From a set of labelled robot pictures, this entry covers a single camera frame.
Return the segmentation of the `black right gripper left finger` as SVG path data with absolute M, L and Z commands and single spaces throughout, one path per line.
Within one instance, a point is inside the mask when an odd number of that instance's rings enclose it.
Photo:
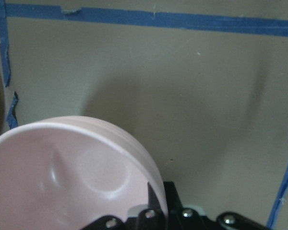
M 160 202 L 150 184 L 147 184 L 148 205 L 135 216 L 125 221 L 106 215 L 83 227 L 84 230 L 165 230 L 167 218 L 161 210 Z

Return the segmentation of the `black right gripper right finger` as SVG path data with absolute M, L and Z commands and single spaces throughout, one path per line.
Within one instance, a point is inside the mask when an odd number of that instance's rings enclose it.
M 211 220 L 200 210 L 184 206 L 173 182 L 163 182 L 168 205 L 169 230 L 267 230 L 268 227 L 235 212 L 223 212 Z

